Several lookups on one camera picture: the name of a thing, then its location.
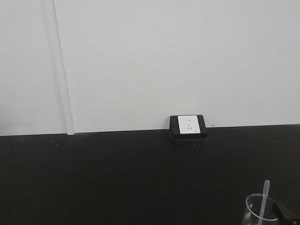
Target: black table surface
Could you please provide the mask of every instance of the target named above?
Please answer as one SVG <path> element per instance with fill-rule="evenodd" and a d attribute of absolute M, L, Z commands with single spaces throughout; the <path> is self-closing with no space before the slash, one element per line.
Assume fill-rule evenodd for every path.
<path fill-rule="evenodd" d="M 245 198 L 300 214 L 300 126 L 0 137 L 1 225 L 240 225 Z"/>

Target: stirring rod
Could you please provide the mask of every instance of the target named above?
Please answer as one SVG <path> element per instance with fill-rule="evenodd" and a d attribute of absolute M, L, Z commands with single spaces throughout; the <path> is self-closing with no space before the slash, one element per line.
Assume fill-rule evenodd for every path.
<path fill-rule="evenodd" d="M 263 185 L 263 191 L 262 191 L 262 206 L 261 211 L 259 213 L 259 219 L 258 219 L 258 225 L 262 225 L 263 222 L 263 214 L 264 214 L 264 208 L 266 207 L 266 201 L 269 194 L 269 188 L 270 188 L 270 181 L 266 180 Z"/>

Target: electrical socket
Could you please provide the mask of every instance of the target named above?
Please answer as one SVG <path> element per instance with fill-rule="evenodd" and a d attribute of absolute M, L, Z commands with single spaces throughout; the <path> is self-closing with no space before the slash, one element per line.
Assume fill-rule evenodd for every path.
<path fill-rule="evenodd" d="M 180 134 L 199 134 L 200 127 L 198 118 L 195 115 L 178 116 Z"/>

